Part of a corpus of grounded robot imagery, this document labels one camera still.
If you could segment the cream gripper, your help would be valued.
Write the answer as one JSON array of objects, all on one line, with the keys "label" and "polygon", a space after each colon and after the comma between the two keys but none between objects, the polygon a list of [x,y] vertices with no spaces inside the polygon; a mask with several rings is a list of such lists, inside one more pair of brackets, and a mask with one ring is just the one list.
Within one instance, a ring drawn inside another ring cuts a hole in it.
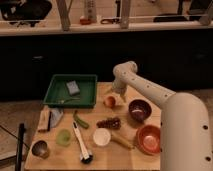
[{"label": "cream gripper", "polygon": [[120,94],[121,99],[126,103],[126,90],[127,86],[119,86],[116,83],[112,83],[112,87],[107,89],[105,94],[112,93],[114,91],[115,93]]}]

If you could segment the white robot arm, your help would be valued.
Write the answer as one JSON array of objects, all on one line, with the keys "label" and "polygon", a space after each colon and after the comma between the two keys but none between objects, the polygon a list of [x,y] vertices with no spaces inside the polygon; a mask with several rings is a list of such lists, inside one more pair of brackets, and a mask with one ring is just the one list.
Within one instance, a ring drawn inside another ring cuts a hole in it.
[{"label": "white robot arm", "polygon": [[117,64],[111,90],[125,100],[127,86],[161,109],[160,171],[213,171],[208,110],[193,94],[175,92],[137,75],[134,61]]}]

